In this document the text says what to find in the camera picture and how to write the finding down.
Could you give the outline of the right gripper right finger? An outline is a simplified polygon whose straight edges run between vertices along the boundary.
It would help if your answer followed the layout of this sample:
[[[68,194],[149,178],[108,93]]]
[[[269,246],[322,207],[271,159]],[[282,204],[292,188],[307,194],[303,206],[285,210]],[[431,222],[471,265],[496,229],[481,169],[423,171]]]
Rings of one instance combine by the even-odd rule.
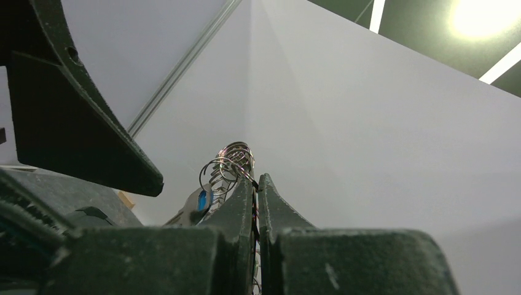
[[[259,180],[264,294],[458,294],[433,238],[418,230],[318,229]]]

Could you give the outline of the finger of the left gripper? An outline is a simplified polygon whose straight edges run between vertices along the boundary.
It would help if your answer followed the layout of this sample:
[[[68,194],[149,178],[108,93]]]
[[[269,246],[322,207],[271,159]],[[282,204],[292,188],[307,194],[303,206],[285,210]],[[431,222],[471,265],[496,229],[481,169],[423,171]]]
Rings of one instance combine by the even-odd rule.
[[[114,115],[79,58],[60,1],[1,2],[18,160],[156,197],[163,176]]]

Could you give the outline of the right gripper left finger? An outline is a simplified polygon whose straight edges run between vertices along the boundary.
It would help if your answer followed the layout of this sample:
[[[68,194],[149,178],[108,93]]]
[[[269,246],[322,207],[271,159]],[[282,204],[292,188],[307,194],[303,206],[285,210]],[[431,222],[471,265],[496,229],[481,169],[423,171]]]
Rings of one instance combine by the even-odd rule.
[[[42,294],[251,294],[253,195],[241,179],[197,226],[80,230]]]

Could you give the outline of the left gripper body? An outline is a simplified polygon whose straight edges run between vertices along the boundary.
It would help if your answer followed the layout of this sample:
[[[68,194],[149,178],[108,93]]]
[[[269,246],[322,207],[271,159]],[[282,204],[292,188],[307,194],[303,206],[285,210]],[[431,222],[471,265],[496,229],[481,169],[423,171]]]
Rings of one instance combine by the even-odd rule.
[[[81,294],[69,268],[81,231],[6,172],[1,172],[1,294]]]

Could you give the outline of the blue key tag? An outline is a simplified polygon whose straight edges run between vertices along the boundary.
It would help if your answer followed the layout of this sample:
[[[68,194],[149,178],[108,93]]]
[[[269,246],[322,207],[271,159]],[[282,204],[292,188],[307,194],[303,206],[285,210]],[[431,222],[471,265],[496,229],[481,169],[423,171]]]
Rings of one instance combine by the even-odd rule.
[[[205,190],[200,191],[197,199],[197,210],[204,211],[207,204],[208,193]]]

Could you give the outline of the metal disc keyring with rings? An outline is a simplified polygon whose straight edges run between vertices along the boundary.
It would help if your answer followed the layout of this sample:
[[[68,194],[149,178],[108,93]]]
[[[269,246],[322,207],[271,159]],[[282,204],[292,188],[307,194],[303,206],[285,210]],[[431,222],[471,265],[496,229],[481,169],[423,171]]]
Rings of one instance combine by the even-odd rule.
[[[199,172],[199,187],[191,193],[184,206],[165,224],[167,226],[196,226],[208,219],[220,209],[238,184],[247,179],[255,189],[258,183],[254,179],[255,159],[247,143],[236,141],[222,148]],[[197,210],[200,191],[208,193],[204,211]]]

